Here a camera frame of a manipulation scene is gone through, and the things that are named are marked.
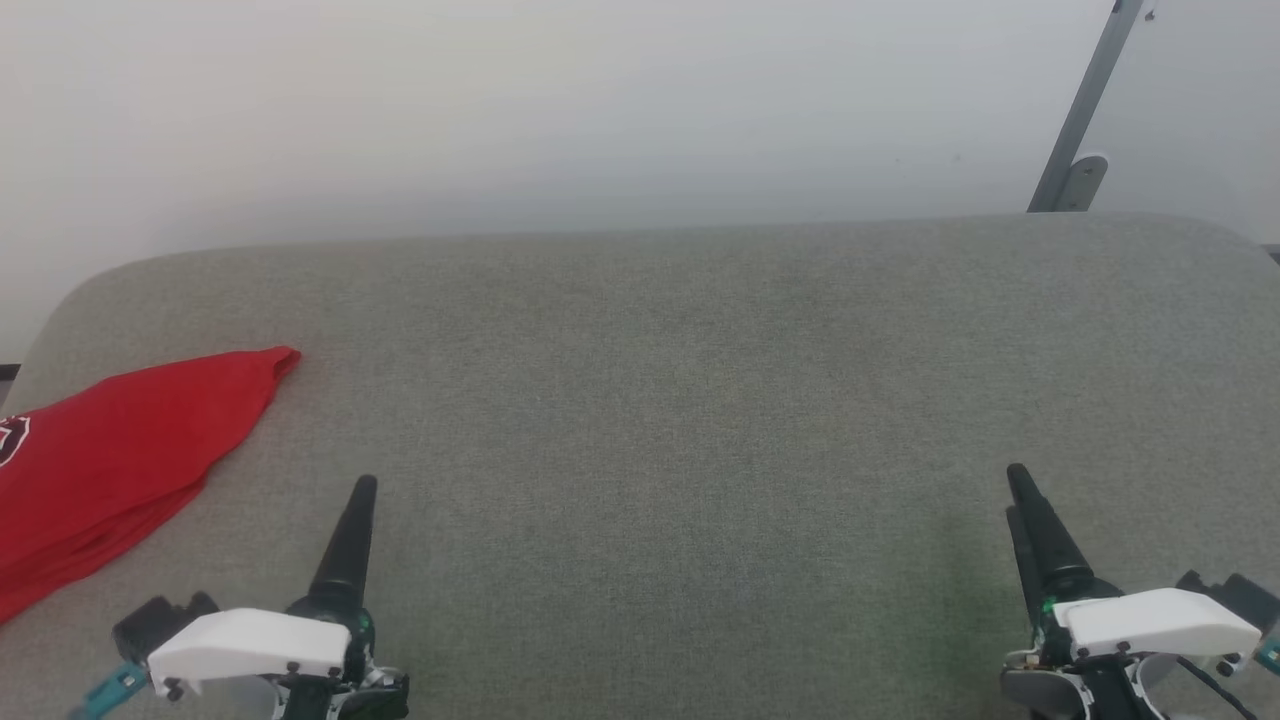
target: black cable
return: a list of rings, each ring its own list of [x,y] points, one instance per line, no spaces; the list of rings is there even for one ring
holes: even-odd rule
[[[1257,715],[1249,712],[1248,707],[1244,707],[1244,703],[1240,702],[1240,698],[1235,697],[1234,694],[1231,694],[1230,692],[1228,692],[1226,688],[1224,688],[1222,685],[1217,684],[1217,680],[1213,679],[1213,675],[1210,675],[1208,673],[1201,670],[1199,667],[1196,666],[1194,662],[1192,662],[1190,660],[1187,660],[1185,657],[1180,656],[1180,655],[1178,656],[1178,664],[1181,665],[1183,667],[1185,667],[1187,671],[1190,673],[1192,675],[1196,675],[1196,678],[1199,679],[1199,682],[1202,682],[1206,685],[1208,685],[1213,692],[1216,692],[1219,694],[1219,697],[1221,697],[1228,703],[1230,703],[1231,707],[1234,707],[1247,720],[1258,720]]]

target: metal bar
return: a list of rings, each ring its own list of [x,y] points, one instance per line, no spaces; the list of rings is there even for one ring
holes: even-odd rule
[[[1068,173],[1075,161],[1075,154],[1080,151],[1080,142],[1084,140],[1084,131],[1089,129],[1089,120],[1093,111],[1098,109],[1102,100],[1102,91],[1107,87],[1111,70],[1115,69],[1120,59],[1120,50],[1133,29],[1133,23],[1142,12],[1142,0],[1116,0],[1111,9],[1111,17],[1102,28],[1098,45],[1093,49],[1093,58],[1084,70],[1080,87],[1075,91],[1075,100],[1071,109],[1062,120],[1062,129],[1057,133],[1057,142],[1050,152],[1048,163],[1041,174],[1041,182],[1036,186],[1036,193],[1028,205],[1028,213],[1048,213],[1053,210],[1062,187],[1066,184]]]

